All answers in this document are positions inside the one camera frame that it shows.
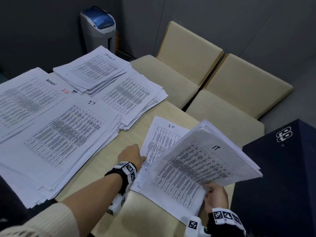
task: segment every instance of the person's left hand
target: person's left hand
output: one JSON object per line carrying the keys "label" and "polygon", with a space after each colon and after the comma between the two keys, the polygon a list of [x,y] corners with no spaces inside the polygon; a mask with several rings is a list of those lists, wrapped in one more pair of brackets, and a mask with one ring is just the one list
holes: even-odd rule
{"label": "person's left hand", "polygon": [[139,171],[143,162],[146,160],[146,156],[140,156],[138,144],[126,147],[119,155],[118,161],[132,162],[136,166],[136,170]]}

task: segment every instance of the navy blue box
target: navy blue box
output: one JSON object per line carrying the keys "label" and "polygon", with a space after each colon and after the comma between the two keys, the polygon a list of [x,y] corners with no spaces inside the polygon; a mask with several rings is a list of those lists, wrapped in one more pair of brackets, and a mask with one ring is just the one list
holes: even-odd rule
{"label": "navy blue box", "polygon": [[263,178],[236,183],[231,210],[262,236],[315,236],[316,129],[295,120],[243,147]]}

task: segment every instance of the forearm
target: forearm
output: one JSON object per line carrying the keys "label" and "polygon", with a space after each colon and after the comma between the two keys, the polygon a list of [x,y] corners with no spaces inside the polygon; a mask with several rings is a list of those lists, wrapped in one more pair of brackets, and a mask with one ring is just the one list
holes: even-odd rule
{"label": "forearm", "polygon": [[107,175],[62,201],[76,218],[81,237],[86,237],[109,208],[122,186],[119,174]]}

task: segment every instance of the wooden table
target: wooden table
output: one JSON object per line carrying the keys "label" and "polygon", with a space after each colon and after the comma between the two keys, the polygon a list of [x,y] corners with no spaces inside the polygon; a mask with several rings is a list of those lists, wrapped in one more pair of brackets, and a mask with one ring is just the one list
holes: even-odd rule
{"label": "wooden table", "polygon": [[[77,172],[55,199],[61,201],[82,187],[103,177],[117,163],[117,156],[126,146],[136,143],[141,148],[155,116],[187,129],[192,129],[199,123],[171,103],[163,101],[144,114],[129,131],[120,131],[116,139],[93,156]],[[225,188],[231,202],[234,185]],[[92,234],[96,237],[183,237],[184,230],[185,225],[168,212],[143,195],[130,191],[120,213],[115,217],[105,214],[93,229]]]}

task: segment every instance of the blue lid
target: blue lid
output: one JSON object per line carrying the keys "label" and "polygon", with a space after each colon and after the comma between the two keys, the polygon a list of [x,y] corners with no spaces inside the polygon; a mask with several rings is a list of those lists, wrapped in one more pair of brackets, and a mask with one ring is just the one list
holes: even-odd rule
{"label": "blue lid", "polygon": [[92,7],[91,9],[87,9],[82,13],[89,17],[98,29],[103,29],[114,25],[113,18],[100,8]]}

